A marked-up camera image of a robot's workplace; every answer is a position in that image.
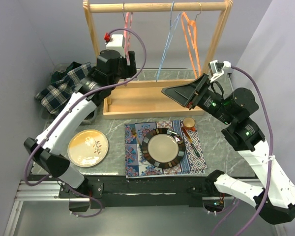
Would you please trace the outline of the blue wire hanger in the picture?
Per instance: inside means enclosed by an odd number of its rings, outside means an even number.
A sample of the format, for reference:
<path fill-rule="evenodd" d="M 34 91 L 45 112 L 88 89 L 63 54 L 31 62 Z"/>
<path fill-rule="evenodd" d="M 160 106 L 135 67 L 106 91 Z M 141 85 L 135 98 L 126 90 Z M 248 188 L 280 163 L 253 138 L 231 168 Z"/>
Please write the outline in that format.
<path fill-rule="evenodd" d="M 163 68 L 163 64 L 164 64 L 168 49 L 170 47 L 171 41 L 172 41 L 172 39 L 174 37 L 175 31 L 176 31 L 177 26 L 178 26 L 179 19 L 181 17 L 181 12 L 180 12 L 180 13 L 177 14 L 176 18 L 173 20 L 174 6 L 175 6 L 175 2 L 173 1 L 172 5 L 171 5 L 171 10 L 170 10 L 169 33 L 168 33 L 167 40 L 166 40 L 166 43 L 165 43 L 165 47 L 164 47 L 163 55 L 162 55 L 162 58 L 161 58 L 161 61 L 160 61 L 160 65 L 159 65 L 159 68 L 158 68 L 158 71 L 157 71 L 156 81 L 159 80 L 160 73 L 161 73 L 161 70 Z"/>

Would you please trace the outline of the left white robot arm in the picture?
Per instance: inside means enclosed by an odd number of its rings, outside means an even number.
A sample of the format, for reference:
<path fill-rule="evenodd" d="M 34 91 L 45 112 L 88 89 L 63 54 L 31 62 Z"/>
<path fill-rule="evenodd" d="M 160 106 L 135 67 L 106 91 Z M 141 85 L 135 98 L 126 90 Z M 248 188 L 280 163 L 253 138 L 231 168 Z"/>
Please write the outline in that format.
<path fill-rule="evenodd" d="M 30 164 L 36 163 L 48 173 L 43 180 L 58 178 L 70 186 L 71 193 L 76 197 L 85 196 L 89 192 L 87 178 L 61 154 L 65 138 L 121 84 L 120 80 L 127 83 L 137 76 L 134 51 L 129 51 L 124 57 L 115 50 L 101 51 L 96 65 L 75 87 L 68 103 L 52 124 L 35 139 L 28 137 L 25 140 L 29 159 L 25 165 L 24 181 L 29 183 Z"/>

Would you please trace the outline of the cream floral plate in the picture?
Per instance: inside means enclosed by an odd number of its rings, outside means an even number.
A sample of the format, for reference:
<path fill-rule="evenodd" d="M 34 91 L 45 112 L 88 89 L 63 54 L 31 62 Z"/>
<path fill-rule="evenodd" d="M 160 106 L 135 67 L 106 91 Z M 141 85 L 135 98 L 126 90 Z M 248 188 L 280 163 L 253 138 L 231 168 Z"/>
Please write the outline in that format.
<path fill-rule="evenodd" d="M 109 150 L 107 137 L 100 131 L 88 129 L 77 133 L 69 142 L 69 160 L 78 167 L 88 168 L 104 160 Z"/>

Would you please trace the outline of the small orange cup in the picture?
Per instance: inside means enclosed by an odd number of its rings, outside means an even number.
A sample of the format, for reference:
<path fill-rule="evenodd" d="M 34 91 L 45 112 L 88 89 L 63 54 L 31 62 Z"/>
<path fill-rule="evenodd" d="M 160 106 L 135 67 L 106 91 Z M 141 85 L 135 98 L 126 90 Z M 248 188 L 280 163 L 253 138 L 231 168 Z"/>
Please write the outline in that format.
<path fill-rule="evenodd" d="M 195 120 L 191 117 L 185 117 L 182 121 L 183 128 L 185 130 L 195 131 Z"/>

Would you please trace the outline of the orange clothes hanger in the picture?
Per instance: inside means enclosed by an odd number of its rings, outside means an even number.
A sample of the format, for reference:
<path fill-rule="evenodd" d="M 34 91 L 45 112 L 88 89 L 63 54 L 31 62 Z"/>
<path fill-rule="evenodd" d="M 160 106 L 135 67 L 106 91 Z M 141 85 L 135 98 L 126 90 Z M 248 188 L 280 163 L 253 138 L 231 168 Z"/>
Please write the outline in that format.
<path fill-rule="evenodd" d="M 182 12 L 180 21 L 194 77 L 198 78 L 202 68 L 197 45 L 196 21 L 191 20 L 185 11 Z"/>

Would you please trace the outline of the clear plastic bin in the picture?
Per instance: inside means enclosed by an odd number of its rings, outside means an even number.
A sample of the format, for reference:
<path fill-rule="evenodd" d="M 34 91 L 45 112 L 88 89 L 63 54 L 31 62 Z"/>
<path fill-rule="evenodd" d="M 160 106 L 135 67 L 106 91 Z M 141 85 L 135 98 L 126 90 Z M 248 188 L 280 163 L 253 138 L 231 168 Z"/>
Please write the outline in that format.
<path fill-rule="evenodd" d="M 91 124 L 96 119 L 96 116 L 97 116 L 97 109 L 95 109 L 93 112 L 87 115 L 86 118 L 82 121 L 81 125 Z M 42 118 L 43 120 L 52 122 L 57 117 L 57 115 L 48 113 L 48 111 L 44 107 L 42 107 L 39 112 L 39 117 Z"/>

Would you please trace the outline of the patterned placemat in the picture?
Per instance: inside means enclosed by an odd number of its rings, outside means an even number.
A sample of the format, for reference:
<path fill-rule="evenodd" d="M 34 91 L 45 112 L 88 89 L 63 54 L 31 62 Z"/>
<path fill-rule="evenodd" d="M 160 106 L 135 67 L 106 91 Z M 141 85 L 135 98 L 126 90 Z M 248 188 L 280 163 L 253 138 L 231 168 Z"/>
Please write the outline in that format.
<path fill-rule="evenodd" d="M 195 175 L 199 176 L 205 173 L 207 163 L 204 158 L 203 149 L 199 138 L 198 131 L 187 130 L 192 139 L 192 143 L 200 153 L 197 157 L 194 153 L 186 135 L 182 131 L 182 120 L 151 121 L 141 123 L 125 124 L 125 174 L 127 178 L 139 177 L 158 177 L 172 175 Z M 172 168 L 162 169 L 148 163 L 144 158 L 136 138 L 131 133 L 131 128 L 135 128 L 137 136 L 142 142 L 144 136 L 155 128 L 168 128 L 177 132 L 184 140 L 186 145 L 185 156 L 181 162 Z"/>

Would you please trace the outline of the green plaid skirt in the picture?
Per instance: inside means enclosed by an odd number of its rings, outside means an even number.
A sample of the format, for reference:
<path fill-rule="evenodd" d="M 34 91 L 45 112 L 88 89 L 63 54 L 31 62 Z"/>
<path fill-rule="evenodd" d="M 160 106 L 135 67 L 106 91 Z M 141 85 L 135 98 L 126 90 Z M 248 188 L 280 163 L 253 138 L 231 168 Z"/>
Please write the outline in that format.
<path fill-rule="evenodd" d="M 72 62 L 72 63 L 60 63 L 58 65 L 55 66 L 52 74 L 51 74 L 51 80 L 50 83 L 55 83 L 59 80 L 61 80 L 63 77 L 66 76 L 66 74 L 75 69 L 78 68 L 79 66 L 81 66 L 81 63 L 78 62 Z"/>

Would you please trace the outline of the pink clothes hanger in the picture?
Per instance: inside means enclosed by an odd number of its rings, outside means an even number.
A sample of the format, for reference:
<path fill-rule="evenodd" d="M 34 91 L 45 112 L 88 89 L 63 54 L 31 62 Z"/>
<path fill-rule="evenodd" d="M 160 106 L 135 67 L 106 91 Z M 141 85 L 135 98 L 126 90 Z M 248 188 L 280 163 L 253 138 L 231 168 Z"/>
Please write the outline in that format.
<path fill-rule="evenodd" d="M 132 12 L 125 12 L 125 7 L 124 4 L 122 5 L 122 15 L 124 18 L 124 28 L 125 29 L 131 29 L 132 28 Z M 123 32 L 123 37 L 125 39 L 125 46 L 124 46 L 124 53 L 127 59 L 127 63 L 130 64 L 130 59 L 129 59 L 129 48 L 130 48 L 130 38 L 131 38 L 131 33 L 128 31 Z"/>

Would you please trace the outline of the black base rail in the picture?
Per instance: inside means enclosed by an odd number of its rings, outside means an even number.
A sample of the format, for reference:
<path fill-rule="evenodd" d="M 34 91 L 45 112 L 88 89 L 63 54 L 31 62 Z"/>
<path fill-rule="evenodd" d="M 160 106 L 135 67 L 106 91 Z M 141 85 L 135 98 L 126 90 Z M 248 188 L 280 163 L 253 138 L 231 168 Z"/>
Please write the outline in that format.
<path fill-rule="evenodd" d="M 83 200 L 60 187 L 58 197 L 69 200 L 69 210 L 84 213 L 88 209 L 108 207 L 189 206 L 203 207 L 204 198 L 222 199 L 206 177 L 147 177 L 127 179 L 125 176 L 87 176 L 88 184 L 81 192 L 93 200 Z"/>

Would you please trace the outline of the gold fork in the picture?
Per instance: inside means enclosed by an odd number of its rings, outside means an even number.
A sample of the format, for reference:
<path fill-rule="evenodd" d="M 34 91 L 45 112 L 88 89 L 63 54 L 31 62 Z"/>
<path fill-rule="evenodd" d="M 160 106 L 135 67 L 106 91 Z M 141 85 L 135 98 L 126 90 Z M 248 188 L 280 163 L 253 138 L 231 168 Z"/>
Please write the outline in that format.
<path fill-rule="evenodd" d="M 139 140 L 139 138 L 138 138 L 138 136 L 137 136 L 137 133 L 136 133 L 135 128 L 131 128 L 131 133 L 132 133 L 132 135 L 136 138 L 136 140 L 137 140 L 137 144 L 138 144 L 139 146 L 141 146 L 141 143 L 140 143 L 140 140 Z"/>

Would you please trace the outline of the dark rimmed beige plate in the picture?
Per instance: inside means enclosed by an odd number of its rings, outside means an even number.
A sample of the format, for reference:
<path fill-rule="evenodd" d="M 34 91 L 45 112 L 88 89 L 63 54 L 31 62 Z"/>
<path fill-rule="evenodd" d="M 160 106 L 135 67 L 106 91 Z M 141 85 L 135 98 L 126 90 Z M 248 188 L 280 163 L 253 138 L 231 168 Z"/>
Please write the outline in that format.
<path fill-rule="evenodd" d="M 163 127 L 149 131 L 141 146 L 146 161 L 162 169 L 177 166 L 186 151 L 183 138 L 175 131 Z"/>

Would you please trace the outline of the dark handled knife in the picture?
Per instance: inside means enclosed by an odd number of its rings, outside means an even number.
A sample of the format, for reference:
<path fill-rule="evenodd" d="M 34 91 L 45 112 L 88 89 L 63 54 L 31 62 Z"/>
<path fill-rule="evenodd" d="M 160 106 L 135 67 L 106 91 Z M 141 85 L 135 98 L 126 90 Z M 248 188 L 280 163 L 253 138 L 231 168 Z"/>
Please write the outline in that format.
<path fill-rule="evenodd" d="M 195 147 L 194 144 L 192 143 L 192 139 L 191 139 L 191 137 L 189 136 L 187 130 L 186 130 L 184 127 L 182 127 L 182 131 L 183 131 L 184 134 L 186 135 L 186 137 L 187 137 L 187 139 L 188 139 L 188 141 L 189 141 L 189 143 L 190 143 L 190 145 L 191 145 L 191 147 L 192 147 L 194 153 L 196 154 L 196 156 L 197 156 L 197 157 L 200 157 L 200 153 L 197 151 L 196 147 Z"/>

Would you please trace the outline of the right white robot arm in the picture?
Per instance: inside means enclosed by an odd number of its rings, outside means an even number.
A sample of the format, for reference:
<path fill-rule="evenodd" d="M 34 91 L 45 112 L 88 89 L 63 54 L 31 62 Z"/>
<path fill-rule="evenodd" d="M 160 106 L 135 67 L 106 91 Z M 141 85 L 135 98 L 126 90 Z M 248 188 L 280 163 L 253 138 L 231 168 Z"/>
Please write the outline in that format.
<path fill-rule="evenodd" d="M 217 72 L 211 77 L 202 74 L 194 81 L 162 89 L 162 93 L 188 109 L 196 106 L 226 125 L 222 129 L 226 141 L 253 169 L 262 186 L 253 186 L 216 170 L 208 176 L 206 192 L 216 196 L 220 192 L 232 195 L 254 207 L 266 222 L 276 225 L 295 218 L 295 185 L 286 176 L 258 125 L 250 115 L 258 110 L 254 94 L 246 88 L 234 90 L 228 97 L 217 93 L 221 86 Z"/>

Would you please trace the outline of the navy beige plaid skirt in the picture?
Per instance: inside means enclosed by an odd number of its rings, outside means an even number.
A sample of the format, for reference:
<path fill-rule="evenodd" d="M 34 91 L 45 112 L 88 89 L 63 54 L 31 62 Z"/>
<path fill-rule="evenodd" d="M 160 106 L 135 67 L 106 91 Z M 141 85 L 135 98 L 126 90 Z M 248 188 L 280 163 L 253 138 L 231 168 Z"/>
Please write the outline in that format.
<path fill-rule="evenodd" d="M 35 96 L 35 99 L 40 101 L 48 113 L 58 115 L 71 98 L 76 86 L 88 75 L 91 69 L 90 62 L 82 64 L 78 68 L 69 71 L 61 80 L 50 83 Z"/>

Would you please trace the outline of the wooden clothes rack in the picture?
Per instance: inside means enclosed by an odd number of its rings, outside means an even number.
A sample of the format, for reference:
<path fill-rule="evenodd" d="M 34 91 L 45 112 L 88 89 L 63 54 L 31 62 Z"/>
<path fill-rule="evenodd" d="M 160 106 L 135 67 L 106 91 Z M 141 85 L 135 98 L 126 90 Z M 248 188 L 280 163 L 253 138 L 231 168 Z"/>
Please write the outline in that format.
<path fill-rule="evenodd" d="M 99 40 L 93 20 L 94 13 L 119 12 L 168 12 L 173 11 L 220 11 L 220 16 L 211 40 L 202 72 L 209 71 L 208 64 L 213 60 L 225 24 L 233 6 L 233 1 L 223 2 L 178 2 L 178 3 L 105 3 L 91 4 L 83 1 L 88 30 L 91 36 L 95 54 L 98 55 Z M 196 108 L 191 112 L 183 108 L 161 90 L 164 87 L 182 85 L 188 79 L 161 80 L 161 81 L 134 81 L 127 86 L 115 89 L 111 96 L 104 100 L 103 115 L 107 119 L 174 117 L 186 115 L 201 115 L 203 110 Z"/>

